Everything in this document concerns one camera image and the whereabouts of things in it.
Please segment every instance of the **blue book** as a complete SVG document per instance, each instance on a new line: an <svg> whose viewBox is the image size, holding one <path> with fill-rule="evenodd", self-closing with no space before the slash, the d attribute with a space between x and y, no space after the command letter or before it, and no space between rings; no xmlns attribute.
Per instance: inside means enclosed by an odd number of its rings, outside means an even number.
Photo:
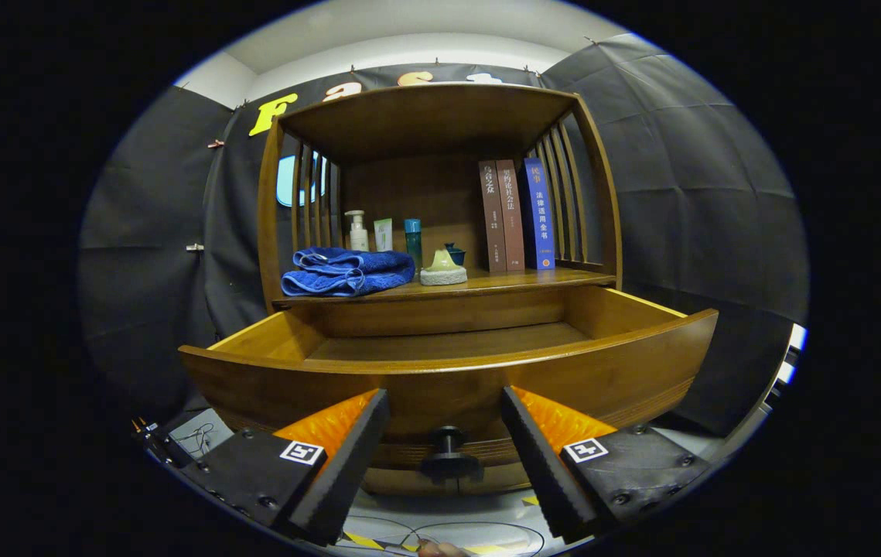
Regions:
<svg viewBox="0 0 881 557"><path fill-rule="evenodd" d="M524 233L526 267L539 271L554 268L554 226L550 211L550 196L547 193L547 173L540 159L524 159L522 172L526 174L518 181L528 187L519 187L524 195Z"/></svg>

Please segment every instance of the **brown book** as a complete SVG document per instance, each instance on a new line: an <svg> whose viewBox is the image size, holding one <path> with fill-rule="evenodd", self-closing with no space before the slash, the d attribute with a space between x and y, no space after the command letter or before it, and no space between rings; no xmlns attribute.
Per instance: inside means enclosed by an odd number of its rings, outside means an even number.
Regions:
<svg viewBox="0 0 881 557"><path fill-rule="evenodd" d="M485 233L489 240L489 271L505 271L505 233L501 218L501 194L496 177L496 162L478 163L482 177L482 200L485 202Z"/></svg>
<svg viewBox="0 0 881 557"><path fill-rule="evenodd" d="M515 164L511 159L496 161L499 191L503 201L503 232L505 233L505 269L522 271L526 267L522 247L522 212L519 210L519 188L515 181Z"/></svg>

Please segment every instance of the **ceiling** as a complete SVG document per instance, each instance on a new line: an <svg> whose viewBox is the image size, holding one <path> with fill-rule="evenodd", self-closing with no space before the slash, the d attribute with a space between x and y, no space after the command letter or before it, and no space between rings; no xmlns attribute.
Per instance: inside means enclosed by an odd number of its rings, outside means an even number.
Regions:
<svg viewBox="0 0 881 557"><path fill-rule="evenodd" d="M256 74L337 46L419 32L505 36L574 53L627 30L553 0L329 0L286 15L225 53Z"/></svg>

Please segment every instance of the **soap dispenser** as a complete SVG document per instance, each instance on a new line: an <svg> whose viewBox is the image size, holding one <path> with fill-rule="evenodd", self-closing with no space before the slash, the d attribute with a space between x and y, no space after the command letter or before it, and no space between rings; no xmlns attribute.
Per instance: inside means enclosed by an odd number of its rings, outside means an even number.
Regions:
<svg viewBox="0 0 881 557"><path fill-rule="evenodd" d="M347 211L345 216L351 217L351 249L368 251L368 231L365 230L365 212Z"/></svg>

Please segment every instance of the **book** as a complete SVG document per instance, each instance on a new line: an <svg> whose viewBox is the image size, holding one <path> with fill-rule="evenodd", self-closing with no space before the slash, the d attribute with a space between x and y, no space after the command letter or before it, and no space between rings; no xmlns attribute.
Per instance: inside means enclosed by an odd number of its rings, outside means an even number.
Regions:
<svg viewBox="0 0 881 557"><path fill-rule="evenodd" d="M525 254L522 247L522 212L519 210L515 164L511 159L496 161L496 172L499 176L499 193L503 202L505 269L522 271L525 268Z"/></svg>
<svg viewBox="0 0 881 557"><path fill-rule="evenodd" d="M505 271L505 233L501 218L501 195L499 179L496 178L496 162L479 162L478 172L482 179L485 233L489 241L489 271Z"/></svg>
<svg viewBox="0 0 881 557"><path fill-rule="evenodd" d="M524 198L524 243L526 267L540 269L554 268L554 226L550 211L550 196L547 193L547 173L540 159L522 161L519 177L519 193Z"/></svg>

